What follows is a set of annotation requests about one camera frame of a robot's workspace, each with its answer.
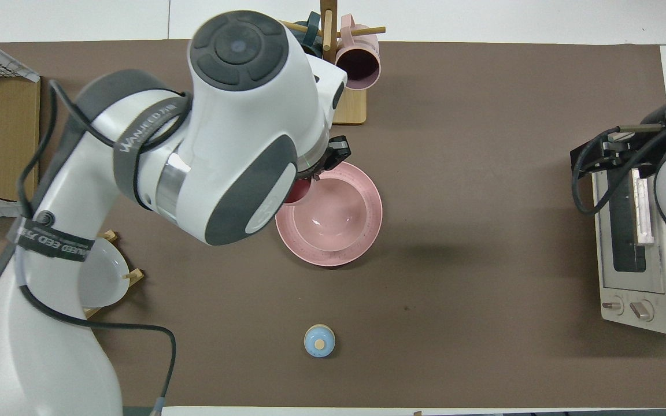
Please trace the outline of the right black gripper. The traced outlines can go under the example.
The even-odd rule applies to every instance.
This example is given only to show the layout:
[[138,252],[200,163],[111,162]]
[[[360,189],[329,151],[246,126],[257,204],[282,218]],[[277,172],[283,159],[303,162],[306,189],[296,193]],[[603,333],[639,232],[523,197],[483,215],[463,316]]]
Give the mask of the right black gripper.
[[621,168],[658,133],[665,124],[632,124],[613,127],[570,152],[571,170],[579,168],[578,177]]

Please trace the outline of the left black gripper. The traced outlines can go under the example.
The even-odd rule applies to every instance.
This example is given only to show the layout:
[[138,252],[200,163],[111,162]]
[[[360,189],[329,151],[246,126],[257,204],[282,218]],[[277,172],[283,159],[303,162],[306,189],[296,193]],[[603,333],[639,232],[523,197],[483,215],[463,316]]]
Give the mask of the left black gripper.
[[312,181],[319,181],[320,175],[325,171],[335,169],[340,163],[352,154],[346,135],[330,138],[327,147],[318,162],[311,168],[304,170],[304,177],[311,177]]

